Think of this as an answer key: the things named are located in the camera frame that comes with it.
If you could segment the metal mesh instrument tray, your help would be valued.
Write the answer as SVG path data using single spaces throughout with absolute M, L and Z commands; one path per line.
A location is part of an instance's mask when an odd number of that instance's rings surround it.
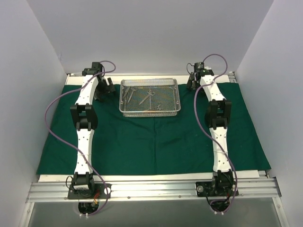
M 123 100 L 128 87 L 138 87 L 129 103 Z M 147 92 L 155 92 L 141 105 Z M 151 111 L 151 108 L 162 104 L 162 111 Z M 176 116 L 181 110 L 178 83 L 176 79 L 125 79 L 120 84 L 119 110 L 124 117 L 167 117 Z

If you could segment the green surgical cloth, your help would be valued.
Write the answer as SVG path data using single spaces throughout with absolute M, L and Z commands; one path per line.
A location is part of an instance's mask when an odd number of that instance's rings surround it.
M 220 91 L 231 100 L 231 121 L 227 131 L 228 154 L 236 170 L 269 170 L 253 122 L 245 106 L 240 87 L 220 83 Z M 69 175 L 77 163 L 77 133 L 70 107 L 78 98 L 75 86 L 66 85 L 51 124 L 52 134 L 45 142 L 39 175 Z M 173 117 L 127 118 L 119 111 L 119 94 L 94 101 L 98 127 L 93 137 L 93 167 L 101 175 L 170 175 L 205 173 L 213 169 L 213 145 L 202 132 L 207 98 L 179 85 L 181 110 Z

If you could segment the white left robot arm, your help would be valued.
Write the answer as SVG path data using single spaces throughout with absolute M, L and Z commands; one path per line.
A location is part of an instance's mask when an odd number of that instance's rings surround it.
M 92 141 L 98 126 L 98 117 L 93 108 L 94 99 L 115 91 L 111 79 L 104 78 L 104 66 L 92 63 L 90 68 L 82 71 L 82 88 L 75 104 L 70 107 L 73 125 L 77 131 L 78 145 L 81 151 L 71 183 L 72 189 L 84 198 L 91 198 L 96 191 L 91 167 Z

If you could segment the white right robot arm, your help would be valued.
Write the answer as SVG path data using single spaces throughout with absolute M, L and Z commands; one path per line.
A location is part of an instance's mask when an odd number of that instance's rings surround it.
M 208 100 L 205 124 L 210 134 L 205 129 L 202 129 L 202 132 L 213 143 L 213 181 L 210 183 L 210 189 L 215 195 L 221 195 L 227 190 L 227 187 L 234 186 L 233 168 L 227 150 L 227 128 L 230 123 L 232 103 L 223 96 L 215 79 L 216 77 L 212 69 L 198 62 L 194 66 L 194 71 L 190 73 L 187 88 L 196 89 L 194 95 L 194 113 L 200 127 L 202 127 L 202 124 L 197 113 L 197 97 L 199 92 L 204 91 Z

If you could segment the silver forceps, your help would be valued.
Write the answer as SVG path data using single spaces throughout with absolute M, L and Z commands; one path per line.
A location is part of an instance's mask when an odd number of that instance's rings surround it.
M 123 100 L 125 103 L 129 103 L 130 100 L 132 99 L 132 96 L 134 94 L 135 91 L 138 90 L 138 87 L 128 87 L 125 91 L 125 93 L 123 94 Z

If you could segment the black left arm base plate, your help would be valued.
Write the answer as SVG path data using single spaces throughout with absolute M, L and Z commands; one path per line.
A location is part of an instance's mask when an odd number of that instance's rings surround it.
M 67 198 L 70 200 L 82 199 L 106 199 L 110 198 L 111 184 L 95 183 L 91 189 L 87 185 L 72 186 L 70 185 Z

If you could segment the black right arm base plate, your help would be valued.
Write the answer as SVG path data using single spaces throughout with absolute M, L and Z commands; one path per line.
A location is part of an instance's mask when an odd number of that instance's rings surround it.
M 233 196 L 233 185 L 227 182 L 196 182 L 196 193 L 198 197 L 228 197 Z

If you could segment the aluminium frame rail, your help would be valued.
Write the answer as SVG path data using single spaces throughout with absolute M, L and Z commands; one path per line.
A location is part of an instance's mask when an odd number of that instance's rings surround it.
M 238 199 L 275 198 L 281 193 L 273 178 L 239 179 Z M 72 202 L 64 182 L 34 183 L 27 202 Z M 197 200 L 206 195 L 194 180 L 111 182 L 110 202 Z

